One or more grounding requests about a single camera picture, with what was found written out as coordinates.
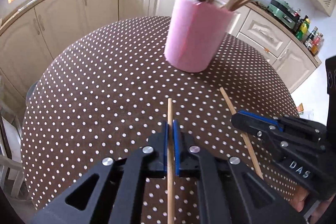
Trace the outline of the person's right hand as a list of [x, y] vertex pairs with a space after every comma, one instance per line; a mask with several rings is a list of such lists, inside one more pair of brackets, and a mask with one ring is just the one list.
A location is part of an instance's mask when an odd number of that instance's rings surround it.
[[298, 212], [301, 212], [302, 209], [304, 208], [305, 200], [308, 195], [309, 195], [309, 192], [306, 189], [304, 189], [301, 186], [298, 186], [295, 189], [294, 196], [290, 201], [291, 206]]

